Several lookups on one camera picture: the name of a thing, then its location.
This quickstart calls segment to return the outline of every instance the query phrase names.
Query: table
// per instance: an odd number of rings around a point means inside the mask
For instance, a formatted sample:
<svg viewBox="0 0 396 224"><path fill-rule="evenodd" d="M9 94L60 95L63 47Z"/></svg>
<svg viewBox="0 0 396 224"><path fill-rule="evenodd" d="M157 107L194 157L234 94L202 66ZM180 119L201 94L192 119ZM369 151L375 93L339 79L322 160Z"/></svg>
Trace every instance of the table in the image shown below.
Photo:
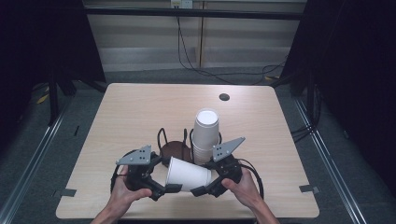
<svg viewBox="0 0 396 224"><path fill-rule="evenodd" d="M219 96L227 93L230 100ZM98 109L67 189L74 197L62 197L59 218L94 218L109 198L115 161L126 152L152 145L160 153L157 133L165 128L168 141L181 141L183 130L193 128L201 108L219 113L223 142L245 136L233 153L250 161L264 185L265 201L276 217L316 217L318 206L292 141L281 107L271 87L179 84L111 84ZM154 180L164 185L167 168L157 165ZM126 219L236 219L253 214L230 191L215 198L195 198L188 192L165 194L134 202Z"/></svg>

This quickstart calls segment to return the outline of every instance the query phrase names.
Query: electrical outlet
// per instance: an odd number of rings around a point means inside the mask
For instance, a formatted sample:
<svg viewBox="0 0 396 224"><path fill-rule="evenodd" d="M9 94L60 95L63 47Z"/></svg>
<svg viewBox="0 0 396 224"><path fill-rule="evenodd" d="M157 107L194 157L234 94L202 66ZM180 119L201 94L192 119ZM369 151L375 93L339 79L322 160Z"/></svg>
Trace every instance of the electrical outlet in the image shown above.
<svg viewBox="0 0 396 224"><path fill-rule="evenodd" d="M192 9L192 0L181 0L181 8Z"/></svg>
<svg viewBox="0 0 396 224"><path fill-rule="evenodd" d="M181 8L181 0L171 0L171 8Z"/></svg>

